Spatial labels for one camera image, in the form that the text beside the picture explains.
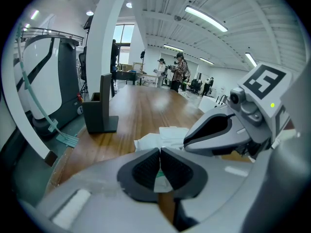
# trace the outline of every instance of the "cap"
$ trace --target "cap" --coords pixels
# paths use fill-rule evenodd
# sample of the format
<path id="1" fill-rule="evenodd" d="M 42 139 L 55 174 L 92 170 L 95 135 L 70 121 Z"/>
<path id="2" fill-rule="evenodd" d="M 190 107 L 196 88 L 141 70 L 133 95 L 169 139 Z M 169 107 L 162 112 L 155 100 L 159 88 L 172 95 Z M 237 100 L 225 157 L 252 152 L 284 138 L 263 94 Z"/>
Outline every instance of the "cap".
<path id="1" fill-rule="evenodd" d="M 184 57 L 183 53 L 182 52 L 179 52 L 177 55 L 176 55 L 176 58 L 178 57 Z"/>

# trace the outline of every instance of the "woman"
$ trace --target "woman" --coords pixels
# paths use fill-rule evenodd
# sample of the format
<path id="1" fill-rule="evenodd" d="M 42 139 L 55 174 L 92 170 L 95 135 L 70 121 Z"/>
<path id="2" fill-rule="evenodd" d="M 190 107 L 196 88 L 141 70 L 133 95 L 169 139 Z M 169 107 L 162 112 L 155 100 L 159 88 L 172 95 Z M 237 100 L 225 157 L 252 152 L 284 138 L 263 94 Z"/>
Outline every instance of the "woman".
<path id="1" fill-rule="evenodd" d="M 164 72 L 165 72 L 165 61 L 163 58 L 161 58 L 160 60 L 158 60 L 160 63 L 159 63 L 159 66 L 156 70 L 156 74 L 158 76 L 158 79 L 157 79 L 157 88 L 161 88 L 162 84 L 163 84 L 163 80 L 164 80 Z"/>
<path id="2" fill-rule="evenodd" d="M 187 76 L 190 76 L 190 70 L 188 69 L 187 61 L 185 60 L 182 52 L 179 52 L 176 55 L 176 58 L 178 60 L 178 64 L 176 67 L 172 67 L 171 69 L 172 73 L 174 73 L 171 90 L 178 92 L 179 86 L 185 75 L 188 74 Z"/>

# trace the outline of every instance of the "plaid shirt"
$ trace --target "plaid shirt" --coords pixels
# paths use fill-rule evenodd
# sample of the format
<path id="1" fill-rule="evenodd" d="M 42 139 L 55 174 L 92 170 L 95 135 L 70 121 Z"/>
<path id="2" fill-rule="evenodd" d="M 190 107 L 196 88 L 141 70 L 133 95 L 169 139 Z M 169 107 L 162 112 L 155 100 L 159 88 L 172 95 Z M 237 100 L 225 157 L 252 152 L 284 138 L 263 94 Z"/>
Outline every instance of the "plaid shirt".
<path id="1" fill-rule="evenodd" d="M 188 71 L 188 65 L 186 62 L 184 62 L 184 60 L 182 60 L 181 62 L 178 63 L 177 67 L 174 67 L 172 69 L 172 72 L 174 73 L 174 77 L 172 81 L 178 81 L 178 82 L 182 82 L 183 81 L 183 77 L 184 74 Z"/>

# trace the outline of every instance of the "wooden table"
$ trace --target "wooden table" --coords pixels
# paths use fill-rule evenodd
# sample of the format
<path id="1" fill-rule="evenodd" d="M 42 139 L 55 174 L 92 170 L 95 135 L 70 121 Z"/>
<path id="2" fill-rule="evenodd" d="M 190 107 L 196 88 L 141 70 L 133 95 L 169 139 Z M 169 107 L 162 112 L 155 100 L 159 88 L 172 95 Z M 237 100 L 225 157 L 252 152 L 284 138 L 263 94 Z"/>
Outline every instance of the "wooden table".
<path id="1" fill-rule="evenodd" d="M 60 176 L 58 184 L 95 162 L 134 152 L 134 140 L 148 133 L 159 133 L 159 127 L 190 129 L 203 114 L 173 90 L 137 85 L 121 89 L 110 101 L 109 110 L 111 116 L 119 116 L 117 132 L 89 134 L 84 128 L 78 134 L 77 146 L 60 164 L 63 167 L 54 172 Z"/>

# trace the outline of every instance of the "tripod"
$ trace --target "tripod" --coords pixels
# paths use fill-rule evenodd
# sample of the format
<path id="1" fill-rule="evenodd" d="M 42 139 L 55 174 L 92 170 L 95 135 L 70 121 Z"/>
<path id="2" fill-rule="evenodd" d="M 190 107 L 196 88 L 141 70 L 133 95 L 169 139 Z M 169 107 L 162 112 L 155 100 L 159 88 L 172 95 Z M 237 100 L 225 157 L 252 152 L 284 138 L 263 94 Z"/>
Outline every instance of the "tripod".
<path id="1" fill-rule="evenodd" d="M 86 95 L 88 94 L 87 82 L 86 81 L 84 81 L 84 84 L 83 84 L 83 86 L 82 86 L 82 88 L 80 90 L 80 94 L 81 94 L 83 100 L 85 101 L 86 100 Z"/>

